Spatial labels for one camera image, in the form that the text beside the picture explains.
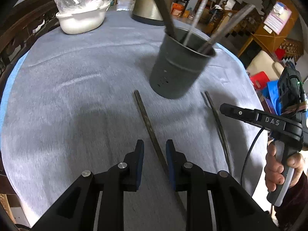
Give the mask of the person's right hand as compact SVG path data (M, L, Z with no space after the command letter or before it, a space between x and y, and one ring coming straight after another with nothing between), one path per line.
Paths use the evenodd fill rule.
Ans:
M266 154L266 166L265 172L265 184L269 192L274 192L277 185L282 185L285 181L282 172L284 166L276 160L277 148L274 142L271 142L267 146ZM287 165L295 169L293 178L289 185L289 188L295 186L300 180L301 174L303 173L305 160L301 153L296 153L287 159Z

